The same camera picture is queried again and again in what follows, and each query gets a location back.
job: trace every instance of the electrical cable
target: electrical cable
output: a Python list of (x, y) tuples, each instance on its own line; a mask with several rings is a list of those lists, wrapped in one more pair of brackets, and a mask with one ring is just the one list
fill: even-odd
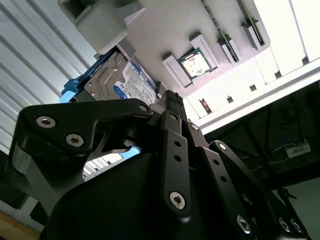
[(287, 143), (289, 143), (289, 144), (295, 143), (296, 145), (301, 144), (300, 140), (299, 140), (297, 137), (287, 137), (287, 138), (285, 138), (284, 140), (282, 140), (282, 141), (275, 147), (275, 149), (277, 149), (277, 148), (279, 148), (279, 147), (281, 147), (281, 146), (283, 146), (284, 144), (287, 144)]
[[(281, 160), (281, 161), (269, 162), (269, 164), (270, 165), (272, 165), (272, 164), (280, 164), (280, 163), (283, 163), (283, 162), (287, 161), (288, 159), (289, 159), (289, 157), (287, 157), (286, 159)], [(252, 172), (256, 171), (256, 170), (258, 170), (258, 169), (260, 169), (262, 167), (263, 167), (263, 165), (260, 165), (260, 166), (256, 167), (255, 169), (253, 169)]]
[[(271, 152), (274, 153), (274, 152), (276, 152), (276, 151), (278, 151), (278, 150), (280, 150), (280, 149), (282, 149), (284, 147), (288, 147), (288, 146), (296, 146), (296, 144), (295, 143), (285, 144), (285, 145), (282, 145), (282, 146), (276, 148), (275, 150), (273, 150)], [(241, 157), (241, 159), (248, 159), (248, 158), (251, 158), (251, 157), (252, 156), (244, 156), (244, 157)]]

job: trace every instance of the corrugated metal wall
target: corrugated metal wall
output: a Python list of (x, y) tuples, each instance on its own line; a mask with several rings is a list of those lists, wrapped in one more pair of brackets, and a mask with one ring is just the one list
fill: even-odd
[(95, 51), (57, 0), (0, 0), (0, 150), (9, 153), (19, 111), (57, 103)]

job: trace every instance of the bolt hole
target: bolt hole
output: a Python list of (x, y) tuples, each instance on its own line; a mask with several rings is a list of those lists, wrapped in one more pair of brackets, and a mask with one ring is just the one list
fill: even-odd
[(220, 162), (218, 162), (218, 160), (213, 159), (213, 162), (214, 162), (216, 165), (220, 165)]
[(181, 198), (180, 198), (179, 196), (173, 197), (173, 200), (174, 200), (177, 204), (180, 204), (180, 203), (181, 203)]
[(41, 123), (43, 124), (43, 125), (50, 125), (51, 124), (51, 121), (49, 121), (48, 119), (42, 119), (41, 120)]
[(181, 157), (179, 157), (178, 155), (174, 155), (174, 159), (175, 159), (177, 162), (181, 162), (181, 161), (182, 161)]
[(78, 144), (79, 143), (79, 139), (75, 136), (71, 137), (70, 138), (70, 141), (73, 143), (73, 144)]
[(241, 225), (242, 227), (244, 227), (245, 229), (248, 228), (248, 224), (245, 221), (241, 221)]
[(226, 183), (227, 182), (227, 179), (225, 176), (221, 176), (220, 179), (222, 180), (222, 182)]
[(178, 141), (174, 141), (174, 144), (175, 144), (176, 146), (178, 146), (178, 147), (181, 147), (181, 143), (178, 142)]

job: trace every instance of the silver screw head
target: silver screw head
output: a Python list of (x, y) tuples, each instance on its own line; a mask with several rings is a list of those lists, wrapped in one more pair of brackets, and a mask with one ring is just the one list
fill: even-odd
[(253, 202), (250, 200), (250, 198), (246, 194), (242, 194), (242, 198), (251, 206), (253, 205)]
[(236, 222), (238, 223), (239, 227), (241, 228), (241, 230), (245, 234), (250, 234), (251, 233), (250, 225), (249, 225), (249, 223), (247, 222), (247, 220), (243, 216), (238, 215), (236, 217)]
[(84, 139), (78, 134), (69, 134), (65, 138), (66, 142), (74, 147), (81, 147), (84, 144)]
[(139, 105), (139, 108), (144, 112), (148, 111), (148, 109), (144, 105)]
[(291, 224), (294, 226), (295, 230), (297, 230), (299, 233), (302, 233), (302, 228), (299, 226), (296, 220), (291, 219)]
[(176, 191), (173, 191), (170, 193), (170, 201), (171, 203), (177, 208), (177, 209), (184, 209), (185, 206), (186, 206), (186, 201), (184, 199), (184, 197), (176, 192)]
[(225, 145), (223, 145), (223, 144), (221, 144), (221, 143), (219, 143), (219, 147), (220, 147), (223, 151), (227, 150), (227, 148), (225, 147)]
[(286, 223), (285, 220), (283, 220), (281, 217), (279, 218), (279, 223), (281, 225), (281, 227), (288, 233), (291, 232), (289, 225)]
[(193, 128), (193, 130), (199, 131), (198, 126), (196, 126), (196, 125), (194, 125), (194, 124), (191, 124), (191, 127)]
[(39, 116), (35, 122), (42, 128), (51, 129), (56, 126), (56, 121), (48, 116)]

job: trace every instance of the label sticker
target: label sticker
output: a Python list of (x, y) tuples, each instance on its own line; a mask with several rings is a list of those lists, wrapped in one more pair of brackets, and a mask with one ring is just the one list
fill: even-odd
[(146, 104), (156, 100), (156, 84), (134, 62), (128, 62), (122, 72), (124, 82), (117, 81), (113, 90), (121, 99), (140, 99)]

